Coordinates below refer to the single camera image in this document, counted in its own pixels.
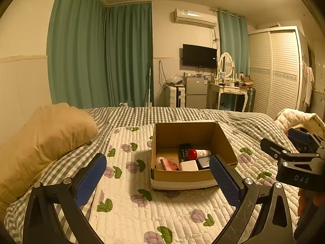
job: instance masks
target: human hand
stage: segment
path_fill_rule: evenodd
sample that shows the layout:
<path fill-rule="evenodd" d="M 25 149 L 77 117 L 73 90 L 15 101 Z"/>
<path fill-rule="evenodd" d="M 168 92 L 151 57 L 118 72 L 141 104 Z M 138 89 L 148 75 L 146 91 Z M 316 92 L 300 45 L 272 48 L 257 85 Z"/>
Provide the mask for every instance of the human hand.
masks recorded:
<path fill-rule="evenodd" d="M 299 196 L 299 206 L 298 206 L 298 216 L 303 214 L 303 210 L 306 207 L 306 197 L 305 197 L 305 189 L 299 189 L 298 196 Z M 313 198 L 313 203 L 316 206 L 323 206 L 325 205 L 325 192 L 317 192 Z"/>

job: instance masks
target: air conditioner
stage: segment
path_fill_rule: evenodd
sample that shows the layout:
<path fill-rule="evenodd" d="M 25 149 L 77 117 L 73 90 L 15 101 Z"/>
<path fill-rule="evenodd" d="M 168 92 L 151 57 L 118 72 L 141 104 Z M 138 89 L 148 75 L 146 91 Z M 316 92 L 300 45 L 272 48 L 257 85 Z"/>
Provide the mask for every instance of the air conditioner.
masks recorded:
<path fill-rule="evenodd" d="M 217 26 L 217 17 L 210 14 L 175 9 L 175 22 L 211 28 Z"/>

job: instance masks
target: quilted mattress pad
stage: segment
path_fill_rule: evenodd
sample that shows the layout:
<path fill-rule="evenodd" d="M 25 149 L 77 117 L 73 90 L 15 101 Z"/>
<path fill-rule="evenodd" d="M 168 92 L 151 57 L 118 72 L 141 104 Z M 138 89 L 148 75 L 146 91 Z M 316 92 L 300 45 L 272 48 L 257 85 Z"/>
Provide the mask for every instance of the quilted mattress pad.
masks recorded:
<path fill-rule="evenodd" d="M 236 128 L 219 122 L 237 158 L 236 170 L 257 184 L 272 185 L 277 165 L 259 143 Z M 106 150 L 107 168 L 94 197 L 89 222 L 107 244 L 210 244 L 235 208 L 218 187 L 204 190 L 154 191 L 150 187 L 154 124 L 119 127 Z M 298 188 L 284 184 L 293 230 L 298 217 Z M 260 205 L 240 240 L 252 230 Z"/>

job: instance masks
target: mini fridge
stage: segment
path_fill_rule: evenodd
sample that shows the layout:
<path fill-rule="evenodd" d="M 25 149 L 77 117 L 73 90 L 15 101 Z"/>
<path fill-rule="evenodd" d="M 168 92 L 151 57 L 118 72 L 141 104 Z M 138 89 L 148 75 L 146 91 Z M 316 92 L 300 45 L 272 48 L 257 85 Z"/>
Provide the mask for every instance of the mini fridge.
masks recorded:
<path fill-rule="evenodd" d="M 205 109 L 207 91 L 207 77 L 187 77 L 185 88 L 185 107 Z"/>

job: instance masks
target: curtain rod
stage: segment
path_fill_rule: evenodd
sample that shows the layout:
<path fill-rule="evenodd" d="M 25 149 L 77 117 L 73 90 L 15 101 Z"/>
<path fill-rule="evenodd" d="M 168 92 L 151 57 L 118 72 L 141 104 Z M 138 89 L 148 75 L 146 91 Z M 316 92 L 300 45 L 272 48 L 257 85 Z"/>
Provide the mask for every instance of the curtain rod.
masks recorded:
<path fill-rule="evenodd" d="M 215 9 L 215 8 L 213 8 L 213 7 L 211 7 L 210 10 L 213 11 L 213 12 L 220 11 L 219 9 Z M 247 22 L 247 24 L 250 25 L 250 26 L 252 26 L 252 27 L 255 27 L 255 28 L 256 28 L 256 26 L 254 26 L 253 24 L 250 24 L 250 23 L 248 23 L 248 22 Z"/>
<path fill-rule="evenodd" d="M 111 3 L 111 4 L 107 4 L 105 5 L 106 7 L 113 7 L 113 6 L 119 6 L 119 5 L 128 5 L 128 4 L 135 4 L 135 3 L 151 3 L 151 0 L 147 0 L 147 1 L 129 1 L 129 2 L 119 2 L 119 3 Z"/>
<path fill-rule="evenodd" d="M 217 11 L 220 11 L 219 9 L 215 9 L 215 8 L 210 8 L 211 11 L 213 12 L 217 12 Z"/>

